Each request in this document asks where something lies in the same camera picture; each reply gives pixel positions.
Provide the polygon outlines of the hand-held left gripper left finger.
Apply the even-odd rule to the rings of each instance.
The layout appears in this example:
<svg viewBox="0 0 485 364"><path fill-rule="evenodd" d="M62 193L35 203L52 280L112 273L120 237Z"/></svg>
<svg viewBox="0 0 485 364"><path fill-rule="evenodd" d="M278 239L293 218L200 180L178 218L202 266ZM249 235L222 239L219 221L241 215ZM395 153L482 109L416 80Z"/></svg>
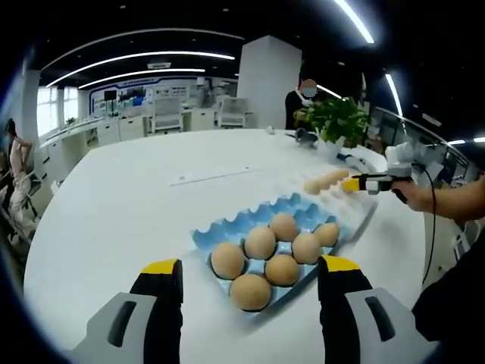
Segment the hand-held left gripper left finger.
<svg viewBox="0 0 485 364"><path fill-rule="evenodd" d="M147 265L129 292L113 296L89 319L71 362L178 363L182 303L182 262Z"/></svg>

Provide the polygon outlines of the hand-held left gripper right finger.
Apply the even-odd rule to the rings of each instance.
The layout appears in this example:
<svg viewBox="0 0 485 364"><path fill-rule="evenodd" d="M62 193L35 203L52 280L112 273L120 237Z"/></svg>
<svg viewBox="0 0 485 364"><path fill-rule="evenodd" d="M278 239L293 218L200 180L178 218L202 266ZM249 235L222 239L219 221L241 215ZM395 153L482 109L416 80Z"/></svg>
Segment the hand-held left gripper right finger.
<svg viewBox="0 0 485 364"><path fill-rule="evenodd" d="M353 261L318 258L318 299L325 363L438 363L437 341L426 340L411 310L373 288Z"/></svg>

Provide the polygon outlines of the person's right hand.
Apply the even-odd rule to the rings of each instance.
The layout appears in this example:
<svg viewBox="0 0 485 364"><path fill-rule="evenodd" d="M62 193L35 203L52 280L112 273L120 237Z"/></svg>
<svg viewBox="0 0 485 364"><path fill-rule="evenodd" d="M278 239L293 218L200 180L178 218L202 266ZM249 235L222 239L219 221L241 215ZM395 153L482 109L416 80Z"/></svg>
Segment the person's right hand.
<svg viewBox="0 0 485 364"><path fill-rule="evenodd" d="M403 194L410 209L416 212L433 212L434 199L431 189L421 188L412 180L395 181L393 189Z"/></svg>

